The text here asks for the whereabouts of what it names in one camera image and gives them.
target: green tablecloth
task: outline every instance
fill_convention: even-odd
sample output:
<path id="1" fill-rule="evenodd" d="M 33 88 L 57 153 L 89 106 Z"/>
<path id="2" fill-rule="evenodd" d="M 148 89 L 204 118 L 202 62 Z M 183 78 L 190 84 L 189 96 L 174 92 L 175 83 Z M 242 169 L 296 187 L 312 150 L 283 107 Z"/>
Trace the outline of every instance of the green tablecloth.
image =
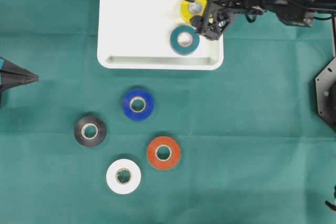
<path id="1" fill-rule="evenodd" d="M 330 22 L 306 29 L 272 13 L 255 24 L 240 17 L 218 70 L 110 70 L 97 61 L 99 0 L 0 4 L 0 55 L 40 76 L 4 93 L 1 223 L 335 221 L 323 203 L 335 183 L 335 133 L 316 114 L 314 88 L 332 59 Z M 141 123 L 121 110 L 132 87 L 155 97 Z M 108 128 L 96 148 L 72 132 L 88 112 Z M 168 171 L 145 155 L 163 134 L 182 154 Z M 123 196 L 105 180 L 121 157 L 142 171 L 139 188 Z"/>

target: electrical tape roll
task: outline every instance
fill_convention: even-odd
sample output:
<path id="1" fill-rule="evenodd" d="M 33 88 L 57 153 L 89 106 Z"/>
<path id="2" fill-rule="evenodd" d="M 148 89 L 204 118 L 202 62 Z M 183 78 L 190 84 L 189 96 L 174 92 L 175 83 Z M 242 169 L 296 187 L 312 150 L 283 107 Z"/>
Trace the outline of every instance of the electrical tape roll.
<path id="1" fill-rule="evenodd" d="M 140 99 L 144 102 L 144 108 L 136 111 L 132 108 L 132 101 Z M 132 89 L 128 91 L 122 98 L 122 110 L 124 114 L 133 121 L 142 121 L 148 118 L 154 109 L 154 99 L 152 95 L 144 89 Z"/>
<path id="2" fill-rule="evenodd" d="M 121 183 L 118 180 L 118 172 L 126 169 L 130 173 L 130 180 Z M 138 165 L 129 159 L 114 161 L 106 172 L 106 183 L 117 194 L 130 194 L 137 189 L 141 181 L 141 171 Z"/>
<path id="3" fill-rule="evenodd" d="M 188 46 L 182 46 L 179 43 L 179 35 L 187 33 L 191 36 L 192 41 Z M 176 27 L 170 36 L 170 43 L 173 50 L 179 55 L 189 55 L 193 53 L 199 46 L 200 36 L 195 32 L 195 29 L 191 26 L 178 26 Z"/>
<path id="4" fill-rule="evenodd" d="M 199 6 L 199 12 L 191 12 L 191 5 Z M 202 16 L 204 14 L 205 7 L 207 5 L 207 0 L 195 0 L 195 2 L 188 2 L 186 0 L 182 0 L 181 2 L 181 17 L 182 19 L 190 24 L 190 19 L 192 19 L 195 15 Z"/>
<path id="5" fill-rule="evenodd" d="M 159 159 L 157 152 L 161 146 L 169 148 L 170 155 L 167 159 Z M 147 158 L 149 163 L 159 170 L 173 168 L 180 160 L 180 147 L 175 140 L 168 136 L 160 136 L 151 141 L 147 147 Z"/>
<path id="6" fill-rule="evenodd" d="M 93 137 L 85 136 L 85 129 L 89 126 L 96 128 Z M 99 118 L 90 115 L 81 118 L 76 124 L 73 131 L 78 143 L 86 147 L 94 147 L 101 144 L 106 137 L 106 126 Z"/>

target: orange tape roll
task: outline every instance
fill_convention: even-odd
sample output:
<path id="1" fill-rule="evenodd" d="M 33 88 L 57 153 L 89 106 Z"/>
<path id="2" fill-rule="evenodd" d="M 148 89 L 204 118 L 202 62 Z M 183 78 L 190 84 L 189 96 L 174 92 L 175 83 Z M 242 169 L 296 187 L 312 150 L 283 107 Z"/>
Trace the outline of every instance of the orange tape roll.
<path id="1" fill-rule="evenodd" d="M 158 150 L 160 147 L 167 147 L 169 149 L 169 157 L 161 159 L 158 157 Z M 147 158 L 153 167 L 159 170 L 168 170 L 173 168 L 180 159 L 180 147 L 170 137 L 160 136 L 151 141 L 147 147 Z"/>

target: black tape roll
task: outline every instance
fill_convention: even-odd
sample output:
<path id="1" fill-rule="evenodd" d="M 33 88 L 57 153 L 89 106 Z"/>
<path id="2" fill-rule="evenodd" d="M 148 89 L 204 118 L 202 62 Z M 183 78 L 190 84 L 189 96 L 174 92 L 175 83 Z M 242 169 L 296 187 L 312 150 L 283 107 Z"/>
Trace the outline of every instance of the black tape roll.
<path id="1" fill-rule="evenodd" d="M 94 126 L 96 128 L 96 134 L 93 137 L 87 137 L 84 134 L 85 129 L 89 126 Z M 106 137 L 106 126 L 99 118 L 90 115 L 81 118 L 76 123 L 73 132 L 78 143 L 86 147 L 94 147 L 104 141 Z"/>

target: plastic tray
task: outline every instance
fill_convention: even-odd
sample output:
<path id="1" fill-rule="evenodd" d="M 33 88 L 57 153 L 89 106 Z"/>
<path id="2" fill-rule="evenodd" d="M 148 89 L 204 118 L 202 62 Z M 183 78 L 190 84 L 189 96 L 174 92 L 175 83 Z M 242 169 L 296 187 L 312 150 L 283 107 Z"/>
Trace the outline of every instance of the plastic tray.
<path id="1" fill-rule="evenodd" d="M 100 0 L 97 57 L 106 68 L 214 70 L 224 60 L 223 37 L 181 56 L 170 46 L 181 0 Z"/>

